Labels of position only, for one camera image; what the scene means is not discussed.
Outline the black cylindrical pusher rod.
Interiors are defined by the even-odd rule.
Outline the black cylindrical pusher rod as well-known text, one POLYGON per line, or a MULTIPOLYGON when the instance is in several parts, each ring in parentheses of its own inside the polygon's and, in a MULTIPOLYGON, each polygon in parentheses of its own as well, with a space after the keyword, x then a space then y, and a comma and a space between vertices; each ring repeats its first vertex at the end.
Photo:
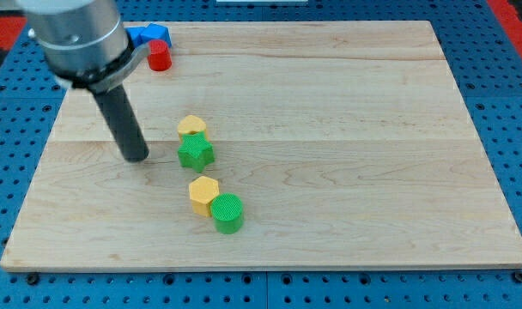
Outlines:
POLYGON ((94 94, 94 100, 123 158, 128 162, 144 161, 149 148, 124 87, 94 94))

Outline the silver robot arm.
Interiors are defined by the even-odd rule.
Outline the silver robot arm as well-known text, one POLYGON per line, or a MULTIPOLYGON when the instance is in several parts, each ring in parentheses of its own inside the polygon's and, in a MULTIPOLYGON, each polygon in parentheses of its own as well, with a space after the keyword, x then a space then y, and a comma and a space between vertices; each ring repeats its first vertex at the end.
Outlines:
POLYGON ((17 0, 29 36, 65 88, 88 90, 128 162, 145 160, 149 148, 123 81, 151 53, 134 45, 113 0, 17 0))

